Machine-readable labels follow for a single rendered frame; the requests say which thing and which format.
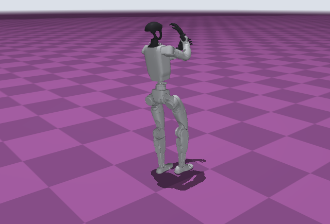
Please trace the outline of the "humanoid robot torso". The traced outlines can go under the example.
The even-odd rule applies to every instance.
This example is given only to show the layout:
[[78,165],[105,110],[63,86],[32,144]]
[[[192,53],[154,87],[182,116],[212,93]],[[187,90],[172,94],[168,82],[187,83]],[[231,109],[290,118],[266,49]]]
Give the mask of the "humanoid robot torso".
[[170,57],[161,54],[161,48],[165,47],[165,45],[162,43],[158,44],[157,47],[153,48],[146,46],[144,49],[144,56],[147,71],[151,80],[158,81],[155,89],[152,89],[152,101],[157,104],[165,105],[164,97],[167,94],[170,95],[170,91],[166,89],[167,82],[163,81],[170,79],[171,65]]

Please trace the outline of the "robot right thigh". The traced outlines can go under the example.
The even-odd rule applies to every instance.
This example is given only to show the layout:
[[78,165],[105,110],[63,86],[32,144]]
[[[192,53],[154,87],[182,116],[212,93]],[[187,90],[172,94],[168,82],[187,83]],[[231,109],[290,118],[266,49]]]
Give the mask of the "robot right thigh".
[[180,131],[186,129],[188,131],[187,113],[181,99],[177,95],[166,95],[164,97],[166,106],[172,110],[172,113],[178,122],[179,127],[175,130],[175,135],[180,138]]

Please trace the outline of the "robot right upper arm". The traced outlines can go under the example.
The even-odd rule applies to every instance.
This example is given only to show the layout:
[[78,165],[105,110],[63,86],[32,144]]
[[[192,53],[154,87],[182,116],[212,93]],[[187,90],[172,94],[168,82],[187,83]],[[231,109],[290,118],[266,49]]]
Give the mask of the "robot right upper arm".
[[181,50],[176,49],[174,46],[170,46],[170,45],[162,47],[161,48],[161,54],[165,55],[166,57],[175,57],[175,58],[178,58],[178,59],[182,59],[183,61],[187,61],[191,57],[191,56],[188,57],[185,54],[185,51],[182,52]]

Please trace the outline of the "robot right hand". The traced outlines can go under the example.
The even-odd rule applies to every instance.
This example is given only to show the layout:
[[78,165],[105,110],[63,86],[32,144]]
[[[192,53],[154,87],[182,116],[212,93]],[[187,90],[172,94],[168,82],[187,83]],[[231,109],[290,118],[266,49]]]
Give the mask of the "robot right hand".
[[186,38],[185,38],[186,34],[183,33],[182,29],[175,23],[171,23],[170,25],[175,26],[172,28],[178,31],[178,33],[180,34],[181,40],[184,42],[186,40]]

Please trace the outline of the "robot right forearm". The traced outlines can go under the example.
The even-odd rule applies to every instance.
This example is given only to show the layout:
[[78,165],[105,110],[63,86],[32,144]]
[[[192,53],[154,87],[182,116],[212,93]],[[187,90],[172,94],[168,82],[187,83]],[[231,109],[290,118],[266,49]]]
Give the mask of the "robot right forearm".
[[188,42],[188,37],[185,36],[186,40],[183,42],[181,39],[181,42],[183,43],[183,52],[185,51],[185,54],[190,57],[191,56],[191,49],[190,49],[190,43]]

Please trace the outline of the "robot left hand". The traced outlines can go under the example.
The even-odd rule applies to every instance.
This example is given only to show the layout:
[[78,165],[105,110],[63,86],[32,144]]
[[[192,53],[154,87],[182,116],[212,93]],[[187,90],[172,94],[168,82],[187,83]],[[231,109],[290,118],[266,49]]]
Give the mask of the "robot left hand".
[[[189,40],[191,40],[191,39],[188,39],[188,41],[189,41]],[[189,43],[190,43],[190,42],[192,42],[192,41],[189,41]],[[192,45],[192,43],[190,43],[190,45]],[[177,47],[176,49],[183,50],[183,43],[181,42],[181,40],[180,40],[180,42],[179,42],[179,44],[178,44],[178,47]]]

